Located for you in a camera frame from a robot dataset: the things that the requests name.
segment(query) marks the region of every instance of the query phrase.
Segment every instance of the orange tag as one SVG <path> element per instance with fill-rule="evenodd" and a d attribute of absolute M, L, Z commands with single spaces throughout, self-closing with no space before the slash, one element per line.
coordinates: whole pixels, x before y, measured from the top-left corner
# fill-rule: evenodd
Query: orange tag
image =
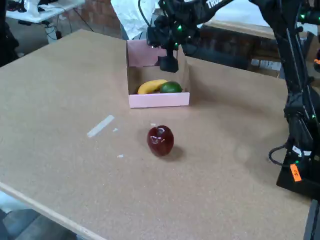
<path fill-rule="evenodd" d="M 290 165 L 290 168 L 291 168 L 291 172 L 292 172 L 292 176 L 293 176 L 293 178 L 294 178 L 294 181 L 295 181 L 295 182 L 300 182 L 302 179 L 301 179 L 299 170 L 298 170 L 298 168 L 297 168 L 297 165 L 291 164 L 291 165 Z"/>

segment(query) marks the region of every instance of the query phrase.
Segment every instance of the yellow banana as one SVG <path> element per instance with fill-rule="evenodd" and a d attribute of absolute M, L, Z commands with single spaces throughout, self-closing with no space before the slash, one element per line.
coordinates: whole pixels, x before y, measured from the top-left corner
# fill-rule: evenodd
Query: yellow banana
<path fill-rule="evenodd" d="M 138 94 L 151 94 L 160 89 L 161 85 L 168 82 L 164 79 L 151 80 L 142 84 L 138 89 Z"/>

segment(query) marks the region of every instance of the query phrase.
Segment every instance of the red apple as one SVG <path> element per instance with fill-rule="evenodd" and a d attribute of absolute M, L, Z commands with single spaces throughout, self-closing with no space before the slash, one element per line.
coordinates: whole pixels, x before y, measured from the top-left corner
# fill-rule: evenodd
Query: red apple
<path fill-rule="evenodd" d="M 174 146 L 174 135 L 167 126 L 157 126 L 150 129 L 146 141 L 154 155 L 168 155 Z"/>

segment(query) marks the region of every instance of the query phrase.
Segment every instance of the green lime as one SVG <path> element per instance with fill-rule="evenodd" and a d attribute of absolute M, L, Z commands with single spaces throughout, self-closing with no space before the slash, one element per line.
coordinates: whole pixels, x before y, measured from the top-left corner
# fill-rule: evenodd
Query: green lime
<path fill-rule="evenodd" d="M 172 93 L 181 93 L 182 87 L 179 83 L 175 81 L 168 81 L 161 85 L 160 93 L 162 94 L 172 94 Z"/>

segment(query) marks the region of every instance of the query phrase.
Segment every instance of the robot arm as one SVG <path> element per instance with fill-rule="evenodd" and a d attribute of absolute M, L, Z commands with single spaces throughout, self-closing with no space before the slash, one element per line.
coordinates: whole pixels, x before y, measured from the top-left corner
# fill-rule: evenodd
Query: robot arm
<path fill-rule="evenodd" d="M 159 6 L 164 15 L 159 16 L 154 22 L 155 26 L 149 26 L 147 30 L 147 43 L 167 50 L 166 57 L 159 57 L 160 68 L 176 72 L 178 63 L 173 57 L 173 50 L 177 49 L 178 45 L 185 44 L 188 38 L 196 38 L 197 25 L 209 21 L 220 8 L 232 1 L 160 0 Z M 310 86 L 299 37 L 303 28 L 297 27 L 297 21 L 308 22 L 307 18 L 312 15 L 312 9 L 304 10 L 307 12 L 302 15 L 303 0 L 251 1 L 259 7 L 262 17 L 274 32 L 288 90 L 284 114 L 289 125 L 289 137 L 282 148 L 287 148 L 291 157 L 286 166 L 273 160 L 272 153 L 280 147 L 271 150 L 269 157 L 273 163 L 283 167 L 297 164 L 299 170 L 308 171 L 312 164 L 309 159 L 319 154 L 320 130 L 317 112 L 320 111 L 320 97 Z"/>

